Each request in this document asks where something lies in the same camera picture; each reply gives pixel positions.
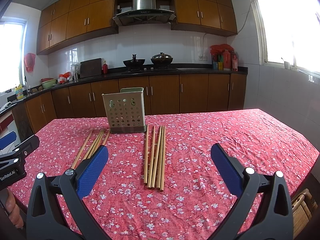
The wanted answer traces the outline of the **person's left hand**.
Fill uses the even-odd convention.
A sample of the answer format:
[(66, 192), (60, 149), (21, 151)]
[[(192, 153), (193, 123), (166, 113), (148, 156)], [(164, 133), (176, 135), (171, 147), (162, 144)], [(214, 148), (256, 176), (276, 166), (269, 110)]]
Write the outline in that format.
[(21, 229), (23, 228), (23, 219), (20, 215), (20, 209), (16, 204), (16, 200), (13, 193), (9, 189), (7, 189), (7, 192), (8, 198), (5, 205), (6, 210), (9, 213), (9, 219), (17, 229)]

